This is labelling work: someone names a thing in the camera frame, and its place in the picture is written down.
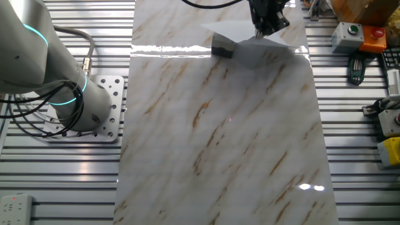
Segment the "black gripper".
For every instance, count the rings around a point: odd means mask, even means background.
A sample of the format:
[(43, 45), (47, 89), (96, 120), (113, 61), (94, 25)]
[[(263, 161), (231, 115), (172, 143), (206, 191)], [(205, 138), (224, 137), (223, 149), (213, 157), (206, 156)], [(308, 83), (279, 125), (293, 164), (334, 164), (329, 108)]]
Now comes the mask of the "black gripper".
[(290, 25), (283, 15), (283, 9), (288, 0), (249, 0), (248, 2), (256, 39), (272, 35)]

